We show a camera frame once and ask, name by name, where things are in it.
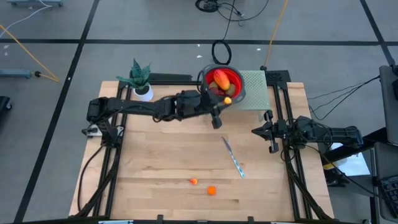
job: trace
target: black cable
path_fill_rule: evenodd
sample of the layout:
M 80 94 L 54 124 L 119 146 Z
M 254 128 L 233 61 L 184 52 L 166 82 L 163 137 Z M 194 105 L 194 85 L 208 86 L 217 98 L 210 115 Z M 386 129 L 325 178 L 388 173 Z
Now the black cable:
M 195 2 L 195 6 L 202 12 L 215 12 L 218 10 L 217 0 L 209 0 L 207 2 L 205 1 L 205 5 L 203 7 L 200 7 L 200 2 L 202 1 L 204 0 L 197 0 Z
M 83 176 L 85 174 L 85 171 L 88 167 L 88 164 L 91 162 L 91 160 L 94 159 L 94 157 L 101 151 L 101 149 L 104 148 L 104 146 L 100 146 L 99 149 L 94 152 L 94 154 L 87 160 L 85 166 L 83 167 L 83 170 L 81 170 L 80 174 L 80 180 L 79 180 L 79 187 L 77 190 L 77 209 L 79 212 L 81 212 L 81 206 L 80 206 L 80 195 L 81 195 L 81 186 L 83 185 Z
M 331 164 L 338 172 L 340 172 L 340 174 L 342 174 L 345 178 L 347 178 L 349 181 L 351 181 L 352 183 L 354 183 L 355 185 L 357 185 L 358 187 L 360 187 L 361 189 L 363 189 L 363 190 L 366 191 L 367 193 L 369 193 L 369 194 L 371 194 L 371 195 L 373 195 L 373 196 L 375 196 L 375 197 L 378 197 L 378 198 L 380 198 L 380 199 L 382 199 L 382 200 L 385 200 L 385 201 L 387 201 L 387 202 L 389 202 L 389 203 L 398 204 L 398 202 L 393 202 L 393 201 L 391 201 L 391 200 L 388 199 L 388 198 L 384 198 L 384 197 L 382 197 L 382 196 L 380 196 L 380 195 L 378 195 L 378 194 L 376 194 L 376 193 L 374 193 L 374 192 L 372 192 L 372 191 L 366 189 L 366 188 L 363 187 L 361 184 L 357 183 L 356 181 L 354 181 L 353 179 L 351 179 L 350 177 L 348 177 L 344 172 L 342 172 L 339 168 L 337 168 L 337 166 L 335 166 L 333 163 L 331 163 L 331 162 L 326 158 L 326 156 L 324 156 L 318 149 L 315 149 L 314 147 L 309 146 L 309 145 L 305 145 L 305 146 L 310 147 L 310 148 L 312 148 L 313 150 L 317 151 L 317 152 L 319 153 L 319 155 L 321 155 L 321 157 L 322 157 L 325 161 L 327 161 L 327 163 Z
M 286 162 L 286 160 L 283 158 L 282 154 L 284 153 L 285 149 L 281 150 L 280 152 L 280 159 L 282 159 L 282 161 Z M 297 155 L 297 151 L 299 151 L 298 149 L 293 149 L 294 154 L 292 157 L 290 157 L 290 153 L 289 153 L 289 160 L 287 162 L 292 162 L 292 160 L 296 157 Z
M 197 90 L 199 93 L 201 93 L 201 91 L 200 91 L 201 84 L 199 82 L 200 77 L 202 78 L 202 83 L 203 83 L 203 79 L 205 78 L 205 74 L 203 74 L 203 70 L 200 70 L 200 72 L 198 73 L 198 76 L 197 76 Z
M 316 121 L 314 121 L 314 120 L 312 120 L 311 119 L 311 122 L 312 123 L 315 123 L 316 125 L 318 125 L 318 126 L 320 126 L 321 128 L 323 128 L 323 129 L 325 129 L 326 130 L 326 132 L 327 132 L 327 134 L 325 134 L 324 136 L 323 136 L 323 143 L 324 143 L 324 145 L 326 145 L 327 147 L 328 147 L 328 149 L 326 150 L 326 151 L 329 151 L 329 149 L 330 149 L 330 146 L 333 144 L 333 136 L 331 135 L 331 132 L 330 132 L 330 127 L 329 126 L 327 126 L 327 125 L 324 125 L 324 124 L 321 124 L 321 123 L 318 123 L 318 122 L 316 122 Z M 326 143 L 326 137 L 329 135 L 329 143 Z
M 324 107 L 324 106 L 329 105 L 330 103 L 332 103 L 333 101 L 337 100 L 338 98 L 340 98 L 340 97 L 342 97 L 342 96 L 344 96 L 344 95 L 347 95 L 348 93 L 351 93 L 351 92 L 354 91 L 356 88 L 353 88 L 352 90 L 347 91 L 346 93 L 343 93 L 343 94 L 340 94 L 340 95 L 334 97 L 334 98 L 333 98 L 332 100 L 330 100 L 329 102 L 327 102 L 327 103 L 325 103 L 325 104 L 322 104 L 322 105 L 318 106 L 317 108 L 315 108 L 315 109 L 313 110 L 313 112 L 315 112 L 316 110 L 318 110 L 318 109 L 321 108 L 321 107 Z
M 267 5 L 268 5 L 268 2 L 269 2 L 269 0 L 267 0 L 267 2 L 266 2 L 266 4 L 264 5 L 264 7 L 261 9 L 261 11 L 259 12 L 259 13 L 257 13 L 255 16 L 252 16 L 252 17 L 250 17 L 250 18 L 243 18 L 243 16 L 242 16 L 242 14 L 235 8 L 235 10 L 236 10 L 236 12 L 237 12 L 237 16 L 240 16 L 240 17 L 242 17 L 243 19 L 231 19 L 231 18 L 227 18 L 227 17 L 225 17 L 224 15 L 222 15 L 222 13 L 220 13 L 220 8 L 218 8 L 217 9 L 217 11 L 218 11 L 218 13 L 222 16 L 222 17 L 224 17 L 225 19 L 227 19 L 228 21 L 232 21 L 232 22 L 241 22 L 241 21 L 248 21 L 248 20 L 251 20 L 251 19 L 253 19 L 253 18 L 255 18 L 255 17 L 257 17 L 257 16 L 260 16 L 260 14 L 266 9 L 266 7 L 267 7 Z
M 227 33 L 228 33 L 229 24 L 231 23 L 231 17 L 232 17 L 232 12 L 233 12 L 233 7 L 234 7 L 234 5 L 235 5 L 235 0 L 232 2 L 231 13 L 229 14 L 229 21 L 228 21 L 228 25 L 227 25 L 227 27 L 226 27 L 226 31 L 225 31 L 224 37 L 223 37 L 221 40 L 215 40 L 215 41 L 213 42 L 213 44 L 211 45 L 211 56 L 213 57 L 214 63 L 216 63 L 217 65 L 229 65 L 229 63 L 231 62 L 231 59 L 232 59 L 232 50 L 231 50 L 231 48 L 229 47 L 229 45 L 228 45 L 224 40 L 225 40 L 225 37 L 226 37 L 226 35 L 227 35 Z M 225 48 L 227 49 L 227 51 L 228 51 L 228 60 L 227 60 L 227 62 L 225 62 L 225 63 L 220 62 L 220 61 L 216 58 L 216 55 L 215 55 L 215 53 L 214 53 L 214 49 L 215 49 L 215 47 L 216 47 L 216 44 L 218 44 L 218 43 L 223 44 L 223 45 L 225 46 Z
M 319 96 L 316 96 L 316 97 L 307 98 L 307 99 L 308 99 L 308 100 L 314 100 L 314 99 L 317 99 L 317 98 L 319 98 L 319 97 L 323 97 L 323 96 L 327 96 L 327 95 L 330 95 L 330 94 L 333 94 L 333 93 L 338 93 L 338 92 L 340 92 L 340 91 L 344 91 L 344 90 L 346 90 L 346 89 L 348 89 L 348 88 L 351 88 L 351 87 L 356 87 L 356 86 L 361 85 L 361 84 L 363 84 L 363 83 L 365 83 L 365 82 L 357 83 L 357 84 L 352 85 L 352 86 L 347 86 L 346 88 L 341 89 L 341 90 L 331 91 L 330 93 L 325 93 L 325 94 L 322 94 L 322 95 L 319 95 Z
M 81 212 L 78 212 L 75 215 L 76 217 L 87 217 L 89 215 L 91 209 L 93 209 L 93 207 L 94 207 L 94 204 L 102 196 L 102 193 L 104 192 L 106 186 L 109 184 L 109 182 L 115 175 L 116 175 L 116 161 L 113 161 L 113 164 L 112 164 L 108 174 L 105 176 L 104 181 L 95 190 L 93 196 L 89 199 L 89 201 L 86 203 L 86 205 L 82 208 Z
M 321 121 L 321 120 L 325 119 L 333 110 L 336 109 L 337 106 L 339 106 L 342 102 L 344 102 L 345 99 L 347 99 L 349 96 L 351 96 L 353 93 L 355 93 L 358 89 L 360 89 L 362 86 L 365 86 L 366 84 L 368 84 L 368 83 L 370 83 L 371 81 L 376 80 L 376 79 L 378 79 L 378 78 L 380 78 L 380 76 L 374 77 L 374 78 L 370 79 L 369 81 L 364 82 L 364 83 L 361 84 L 360 86 L 354 88 L 353 90 L 350 90 L 350 91 L 349 91 L 349 94 L 348 94 L 346 97 L 344 97 L 344 98 L 343 98 L 336 106 L 334 106 L 329 112 L 327 112 L 327 114 L 324 115 L 323 118 L 319 118 L 319 117 L 317 116 L 317 114 L 315 114 L 315 112 L 314 112 L 314 110 L 312 109 L 311 105 L 308 105 L 309 108 L 310 108 L 310 112 L 313 113 L 313 115 L 314 115 L 318 120 Z
M 232 2 L 232 8 L 234 7 L 234 5 L 235 5 L 235 0 Z M 228 33 L 228 29 L 229 29 L 229 23 L 231 22 L 231 17 L 232 17 L 232 12 L 233 12 L 233 9 L 231 9 L 231 13 L 229 14 L 228 25 L 226 26 L 225 35 L 224 35 L 224 38 L 222 38 L 222 40 L 224 40 L 224 39 L 225 39 L 225 37 L 226 37 L 226 34 Z
M 218 9 L 220 9 L 220 7 L 221 7 L 222 5 L 224 5 L 224 4 L 225 4 L 225 5 L 231 6 L 232 9 L 235 9 L 236 12 L 234 12 L 234 13 L 235 13 L 236 15 L 242 15 L 241 12 L 239 12 L 238 9 L 237 9 L 235 6 L 231 5 L 230 3 L 223 2 L 223 3 L 221 3 L 221 4 L 218 4 Z

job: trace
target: wooden table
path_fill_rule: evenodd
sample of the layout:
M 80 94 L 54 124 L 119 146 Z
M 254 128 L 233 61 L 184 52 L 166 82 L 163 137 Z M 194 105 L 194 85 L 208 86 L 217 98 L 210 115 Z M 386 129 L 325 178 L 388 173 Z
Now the wooden table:
M 116 96 L 118 82 L 103 82 L 99 96 Z M 157 100 L 196 86 L 152 86 Z M 288 83 L 294 118 L 310 116 L 303 83 Z M 277 118 L 274 92 L 268 89 Z M 283 93 L 281 104 L 285 113 Z M 285 164 L 280 153 L 269 154 L 269 142 L 251 133 L 260 127 L 257 111 L 221 114 L 223 126 L 214 130 L 211 117 L 182 122 L 154 123 L 149 116 L 129 115 L 119 165 L 111 218 L 154 220 L 294 221 Z M 243 168 L 242 179 L 221 140 L 224 136 Z M 99 148 L 100 138 L 87 142 L 82 167 Z M 308 191 L 329 216 L 333 216 L 320 156 L 303 149 L 302 164 Z M 83 180 L 82 205 L 98 186 L 104 150 L 88 166 Z M 188 180 L 198 179 L 198 185 Z M 209 196 L 214 185 L 217 194 Z M 70 214 L 77 213 L 77 185 Z M 301 217 L 304 217 L 298 189 Z M 100 214 L 108 191 L 105 190 Z

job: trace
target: succulent plant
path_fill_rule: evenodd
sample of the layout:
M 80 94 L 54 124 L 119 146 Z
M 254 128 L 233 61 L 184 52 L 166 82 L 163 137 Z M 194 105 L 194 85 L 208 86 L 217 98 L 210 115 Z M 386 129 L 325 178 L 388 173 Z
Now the succulent plant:
M 120 76 L 116 78 L 121 82 L 127 82 L 132 87 L 141 90 L 148 85 L 149 74 L 150 74 L 150 65 L 141 69 L 136 59 L 134 59 L 133 65 L 130 70 L 130 78 L 123 78 Z

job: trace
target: gray floor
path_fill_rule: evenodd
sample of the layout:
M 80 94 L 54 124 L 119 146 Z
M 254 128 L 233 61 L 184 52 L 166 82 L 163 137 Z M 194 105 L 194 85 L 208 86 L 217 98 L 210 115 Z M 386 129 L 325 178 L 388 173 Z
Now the gray floor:
M 64 2 L 64 7 L 39 12 L 10 31 L 20 39 L 79 39 L 93 0 Z M 217 13 L 198 11 L 193 3 L 101 0 L 88 38 L 221 38 L 227 21 Z M 385 40 L 398 41 L 398 1 L 368 0 L 367 3 Z M 236 7 L 247 16 L 255 14 L 263 5 L 263 0 L 236 1 Z M 242 27 L 231 23 L 227 39 L 270 39 L 282 5 L 283 1 L 270 0 L 258 18 L 245 22 Z M 0 24 L 7 26 L 34 9 L 36 7 L 11 7 L 1 1 Z M 377 41 L 357 0 L 290 1 L 275 39 Z M 26 47 L 58 75 L 61 82 L 43 78 L 0 80 L 0 95 L 10 96 L 14 103 L 0 129 L 0 223 L 12 222 L 15 217 L 77 44 L 26 44 Z M 231 65 L 237 69 L 257 70 L 264 63 L 266 45 L 231 45 L 231 48 Z M 389 50 L 398 60 L 398 47 L 389 47 Z M 216 51 L 220 60 L 226 59 L 224 49 L 217 47 Z M 86 44 L 24 221 L 68 215 L 86 142 L 80 130 L 87 126 L 87 104 L 98 96 L 103 80 L 126 76 L 133 58 L 141 64 L 151 63 L 153 72 L 196 77 L 201 68 L 212 62 L 210 52 L 211 45 L 203 44 Z M 369 80 L 377 76 L 379 66 L 386 63 L 380 46 L 275 45 L 268 67 L 269 70 L 288 70 L 294 82 L 304 82 L 308 96 L 316 96 Z M 0 67 L 42 70 L 17 44 L 0 44 Z M 316 106 L 329 99 L 310 103 Z M 318 114 L 326 113 L 331 107 L 326 106 Z M 360 89 L 323 122 L 330 126 L 355 125 L 363 134 L 384 126 L 379 83 L 372 82 Z M 370 218 L 367 198 L 342 189 L 330 189 L 330 195 L 337 218 L 347 222 Z M 359 206 L 355 211 L 349 209 L 353 204 Z

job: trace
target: table frame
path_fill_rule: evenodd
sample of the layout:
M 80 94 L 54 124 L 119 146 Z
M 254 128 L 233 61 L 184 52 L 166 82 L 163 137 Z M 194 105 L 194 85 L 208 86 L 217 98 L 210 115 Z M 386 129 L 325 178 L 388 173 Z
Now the table frame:
M 274 94 L 275 94 L 275 104 L 277 108 L 277 113 L 278 113 L 278 118 L 277 119 L 285 119 L 282 113 L 282 104 L 280 100 L 280 93 L 279 90 L 282 90 L 282 93 L 284 95 L 284 101 L 285 101 L 285 107 L 287 111 L 287 119 L 289 120 L 289 123 L 293 122 L 293 114 L 292 114 L 292 107 L 290 105 L 290 98 L 289 98 L 289 92 L 287 89 L 287 82 L 290 82 L 290 75 L 287 70 L 281 70 L 281 71 L 264 71 L 266 80 L 267 80 L 267 86 L 271 86 L 273 88 Z M 192 80 L 187 80 L 186 75 L 181 75 L 181 78 L 175 78 L 178 77 L 178 75 L 175 75 L 173 78 L 168 78 L 167 80 L 150 80 L 151 85 L 200 85 L 201 82 L 197 81 L 192 81 Z M 131 93 L 132 93 L 132 88 L 129 87 L 128 83 L 125 82 L 119 82 L 118 84 L 118 91 L 116 93 L 116 97 L 121 99 L 122 98 L 122 92 L 126 90 L 126 99 L 130 99 Z M 113 119 L 112 119 L 112 126 L 116 127 L 116 124 L 118 123 L 118 115 L 114 114 Z M 121 123 L 118 126 L 122 126 L 125 128 L 127 123 L 127 114 L 122 114 L 121 116 Z M 117 174 L 118 174 L 118 167 L 119 167 L 119 161 L 121 157 L 121 149 L 123 146 L 123 135 L 121 136 L 117 146 L 114 147 L 107 147 L 105 154 L 104 154 L 104 159 L 103 159 L 103 165 L 101 168 L 101 173 L 99 177 L 99 185 L 105 186 L 109 185 L 109 192 L 108 192 L 108 198 L 105 204 L 105 214 L 103 216 L 100 216 L 100 206 L 101 206 L 101 198 L 98 197 L 96 203 L 93 205 L 93 214 L 92 217 L 90 217 L 88 222 L 95 222 L 98 220 L 106 220 L 109 219 L 111 216 L 111 211 L 112 211 L 112 205 L 113 205 L 113 197 L 114 197 L 114 191 L 116 188 L 116 179 L 117 179 Z M 292 167 L 292 164 L 290 163 L 290 154 L 289 154 L 289 146 L 287 145 L 287 141 L 282 141 L 283 149 L 284 150 L 284 157 L 285 157 L 285 165 L 287 168 L 287 172 L 289 170 L 294 169 Z M 109 169 L 109 161 L 111 159 L 111 151 L 115 150 L 114 154 L 114 161 L 112 167 L 116 167 L 116 170 L 113 172 L 114 175 L 109 181 L 108 177 L 108 169 Z M 313 206 L 315 203 L 314 209 L 317 209 L 319 211 L 319 207 L 317 206 L 316 202 L 312 198 L 312 196 L 309 194 L 307 191 L 307 186 L 305 183 L 305 176 L 304 176 L 304 171 L 303 171 L 303 165 L 302 165 L 302 160 L 301 160 L 301 155 L 300 151 L 297 152 L 295 156 L 295 171 L 297 172 L 296 174 L 292 176 L 289 175 L 288 173 L 288 183 L 289 183 L 289 191 L 290 191 L 290 197 L 291 197 L 291 202 L 292 202 L 292 210 L 293 210 L 293 215 L 294 215 L 294 220 L 295 222 L 299 223 L 341 223 L 338 221 L 332 221 L 332 220 L 324 220 L 322 216 L 319 216 L 319 219 L 321 220 L 314 220 L 312 217 L 312 208 L 310 206 L 309 202 L 312 202 Z M 299 187 L 301 193 L 303 193 L 302 197 L 302 202 L 303 202 L 303 207 L 304 207 L 304 212 L 305 212 L 305 218 L 300 217 L 300 208 L 299 208 L 299 201 L 297 200 L 297 193 L 296 193 L 296 186 Z M 103 189 L 98 189 L 97 193 L 100 193 L 100 196 L 102 196 Z M 85 222 L 84 218 L 82 217 L 75 217 L 69 220 L 67 223 L 88 223 Z M 159 214 L 157 216 L 156 220 L 134 220 L 134 223 L 156 223 L 156 224 L 163 224 L 163 223 L 245 223 L 245 222 L 227 222 L 227 221 L 222 221 L 222 222 L 214 222 L 214 221 L 208 221 L 208 220 L 182 220 L 182 221 L 176 221 L 176 220 L 164 220 L 164 216 L 162 214 Z M 247 223 L 270 223 L 270 222 L 255 222 L 254 217 L 248 217 L 248 222 Z
M 279 89 L 283 91 L 284 94 L 284 100 L 286 104 L 286 110 L 287 110 L 287 116 L 288 120 L 292 121 L 293 120 L 293 114 L 292 114 L 292 108 L 290 105 L 290 98 L 289 98 L 289 92 L 287 91 L 287 82 L 290 82 L 290 75 L 288 71 L 283 70 L 283 71 L 269 71 L 265 72 L 266 80 L 267 80 L 267 86 L 271 86 L 274 89 L 274 94 L 275 94 L 275 102 L 276 102 L 276 107 L 277 107 L 277 114 L 278 114 L 278 119 L 284 119 L 283 113 L 282 113 L 282 105 L 280 102 L 280 95 L 279 95 Z M 172 80 L 172 81 L 161 81 L 161 80 L 154 80 L 150 82 L 151 85 L 199 85 L 200 82 L 198 81 L 188 81 L 185 78 L 182 78 L 181 80 Z M 116 97 L 121 99 L 122 98 L 122 92 L 124 90 L 127 90 L 126 93 L 126 99 L 130 99 L 131 97 L 131 92 L 132 89 L 129 88 L 129 85 L 124 82 L 119 82 L 118 85 L 118 92 L 116 93 Z M 115 114 L 112 118 L 112 126 L 116 126 L 118 121 L 118 116 Z M 127 114 L 123 114 L 121 118 L 121 126 L 125 126 L 127 121 Z M 123 138 L 121 138 L 120 144 L 115 148 L 115 163 L 116 167 L 119 166 L 119 160 L 121 157 L 121 149 L 123 146 Z M 288 147 L 283 143 L 283 148 L 287 149 Z M 106 177 L 107 170 L 109 168 L 109 160 L 110 160 L 110 155 L 111 151 L 113 150 L 112 147 L 107 147 L 105 150 L 105 155 L 103 159 L 103 166 L 101 169 L 101 174 L 99 177 L 99 184 L 102 183 L 104 178 Z M 289 161 L 289 152 L 288 150 L 284 151 L 284 156 L 286 158 L 286 161 Z M 297 173 L 300 181 L 304 184 L 305 186 L 305 176 L 304 176 L 304 171 L 303 171 L 303 166 L 302 166 L 302 160 L 300 156 L 300 151 L 297 152 L 297 155 L 295 156 L 295 163 L 297 166 Z M 115 186 L 116 186 L 116 179 L 117 179 L 117 169 L 116 169 L 116 174 L 114 177 L 111 179 L 111 182 L 109 183 L 109 192 L 108 192 L 108 198 L 106 201 L 105 205 L 105 216 L 110 217 L 111 211 L 112 211 L 112 204 L 113 204 L 113 197 L 114 197 L 114 191 L 115 191 Z M 294 219 L 295 221 L 300 220 L 300 211 L 299 211 L 299 203 L 297 200 L 297 193 L 295 190 L 295 184 L 291 178 L 289 178 L 289 189 L 290 189 L 290 196 L 292 199 L 292 208 L 293 208 L 293 213 L 294 213 Z M 304 204 L 304 210 L 305 210 L 305 216 L 306 219 L 312 219 L 312 213 L 311 213 L 311 208 L 309 203 L 307 202 L 306 198 L 303 197 L 303 204 Z M 98 201 L 95 203 L 95 206 L 93 208 L 93 216 L 96 217 L 100 213 L 100 206 L 101 206 L 101 197 L 98 199 Z M 158 215 L 158 221 L 162 220 L 163 216 Z

